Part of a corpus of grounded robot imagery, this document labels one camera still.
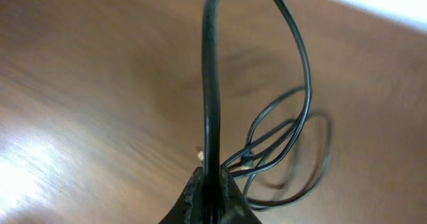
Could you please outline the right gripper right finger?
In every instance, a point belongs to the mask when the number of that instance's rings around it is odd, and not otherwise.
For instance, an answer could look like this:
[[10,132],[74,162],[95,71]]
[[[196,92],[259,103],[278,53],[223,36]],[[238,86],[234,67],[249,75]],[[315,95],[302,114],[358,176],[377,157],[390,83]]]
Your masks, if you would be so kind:
[[223,178],[224,212],[219,224],[261,224],[244,199],[231,173],[221,168]]

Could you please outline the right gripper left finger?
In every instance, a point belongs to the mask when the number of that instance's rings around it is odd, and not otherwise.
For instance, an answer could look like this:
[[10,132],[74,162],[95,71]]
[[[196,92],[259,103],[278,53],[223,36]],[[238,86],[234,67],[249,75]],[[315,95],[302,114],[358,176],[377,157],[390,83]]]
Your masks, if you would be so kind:
[[203,222],[203,168],[197,167],[177,201],[159,224],[200,224]]

